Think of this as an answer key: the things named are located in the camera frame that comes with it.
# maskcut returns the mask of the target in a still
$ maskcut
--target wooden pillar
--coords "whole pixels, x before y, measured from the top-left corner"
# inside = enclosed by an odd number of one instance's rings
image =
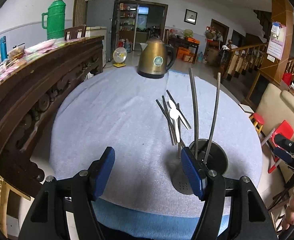
[[[260,69],[250,91],[245,99],[251,107],[256,107],[250,100],[250,96],[257,85],[260,75],[267,78],[274,85],[280,86],[282,76],[286,70],[289,54],[291,50],[292,31],[293,31],[293,7],[288,0],[271,0],[272,12],[271,21],[279,22],[286,26],[286,39],[281,60],[275,59],[274,62],[267,59],[267,54],[264,55]]]

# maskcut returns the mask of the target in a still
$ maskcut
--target gold kettle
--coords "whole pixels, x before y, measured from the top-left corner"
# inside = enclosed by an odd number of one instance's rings
[[[138,64],[138,74],[147,78],[162,78],[172,67],[176,59],[173,46],[164,44],[157,37],[150,38],[146,43],[140,44],[142,53]],[[171,54],[171,60],[167,64],[167,53]]]

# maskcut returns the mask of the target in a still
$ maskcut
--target light blue tablecloth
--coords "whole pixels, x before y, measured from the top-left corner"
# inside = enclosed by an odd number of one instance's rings
[[[92,203],[98,222],[134,237],[157,240],[190,240],[199,220],[199,218],[145,213],[124,208],[103,199]],[[228,222],[229,215],[223,216],[219,234],[228,227]]]
[[[199,138],[208,138],[216,88],[195,78],[199,107]],[[189,76],[167,72],[161,79],[139,76],[124,67],[94,76],[75,88],[57,113],[50,164],[57,179],[74,176],[100,158],[107,146],[116,159],[101,199],[94,203],[98,221],[134,236],[190,239],[204,203],[194,195],[177,192],[170,174],[180,160],[171,143],[168,125],[159,109],[170,91],[193,126]],[[186,145],[193,128],[182,125]],[[258,185],[262,169],[260,141],[248,117],[225,93],[220,92],[213,141],[228,157],[225,177],[246,175]],[[230,199],[226,198],[221,230],[226,228]]]

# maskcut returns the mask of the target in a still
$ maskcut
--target thermos handle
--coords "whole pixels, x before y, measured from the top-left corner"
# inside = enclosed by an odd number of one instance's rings
[[[166,45],[166,49],[167,51],[170,51],[171,53],[171,60],[168,63],[168,65],[166,66],[166,72],[173,66],[173,64],[175,63],[176,60],[176,51],[175,48],[171,45],[165,44]]]
[[[48,16],[48,12],[47,13],[42,13],[42,27],[43,27],[43,29],[47,29],[47,26],[44,25],[44,16],[45,15]]]

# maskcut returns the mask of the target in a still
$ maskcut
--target framed picture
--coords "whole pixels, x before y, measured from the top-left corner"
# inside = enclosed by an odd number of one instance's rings
[[[184,22],[187,22],[187,23],[191,23],[193,25],[196,25],[197,14],[198,14],[197,12],[194,12],[194,11],[191,11],[191,10],[186,9]]]

